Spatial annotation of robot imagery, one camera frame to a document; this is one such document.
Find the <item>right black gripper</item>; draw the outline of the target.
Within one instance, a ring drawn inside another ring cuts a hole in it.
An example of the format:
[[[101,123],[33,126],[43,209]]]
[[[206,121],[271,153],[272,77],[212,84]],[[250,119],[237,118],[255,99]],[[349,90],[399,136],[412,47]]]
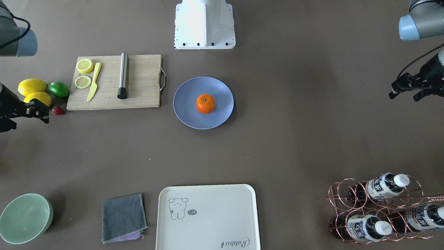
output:
[[[12,119],[17,117],[38,118],[45,124],[49,123],[50,108],[38,101],[29,103],[21,101],[9,88],[1,84],[0,87],[0,132],[8,132],[17,128]]]

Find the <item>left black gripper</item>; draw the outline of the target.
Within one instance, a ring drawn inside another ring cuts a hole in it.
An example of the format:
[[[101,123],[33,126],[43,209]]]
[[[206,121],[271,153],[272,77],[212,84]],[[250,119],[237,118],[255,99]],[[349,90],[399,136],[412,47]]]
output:
[[[403,73],[392,82],[392,91],[389,93],[390,99],[396,98],[400,93],[412,90],[419,90],[413,96],[415,102],[420,101],[428,95],[444,95],[444,63],[443,50],[426,62],[419,73],[410,75]]]

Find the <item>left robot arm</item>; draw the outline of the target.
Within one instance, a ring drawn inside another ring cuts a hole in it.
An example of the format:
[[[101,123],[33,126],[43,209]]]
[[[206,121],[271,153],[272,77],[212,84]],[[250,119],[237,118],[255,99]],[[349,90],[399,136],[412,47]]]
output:
[[[412,0],[409,4],[409,14],[399,20],[399,37],[403,41],[416,41],[431,38],[444,33],[444,7],[442,0]],[[420,71],[411,75],[406,69],[413,63],[430,53],[440,51],[426,62]],[[413,96],[415,102],[429,95],[444,95],[444,55],[443,44],[431,49],[425,54],[407,64],[392,82],[390,99],[396,98],[403,92],[417,90]]]

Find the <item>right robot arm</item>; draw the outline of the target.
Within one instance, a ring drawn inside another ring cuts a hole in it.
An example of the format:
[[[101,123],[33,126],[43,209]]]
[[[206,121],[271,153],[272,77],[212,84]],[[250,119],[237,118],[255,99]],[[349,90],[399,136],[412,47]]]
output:
[[[37,39],[28,20],[15,16],[0,2],[0,54],[2,57],[34,56],[37,52]],[[49,123],[49,106],[37,99],[29,103],[21,101],[4,84],[0,84],[0,131],[8,132],[17,128],[13,118],[38,118]]]

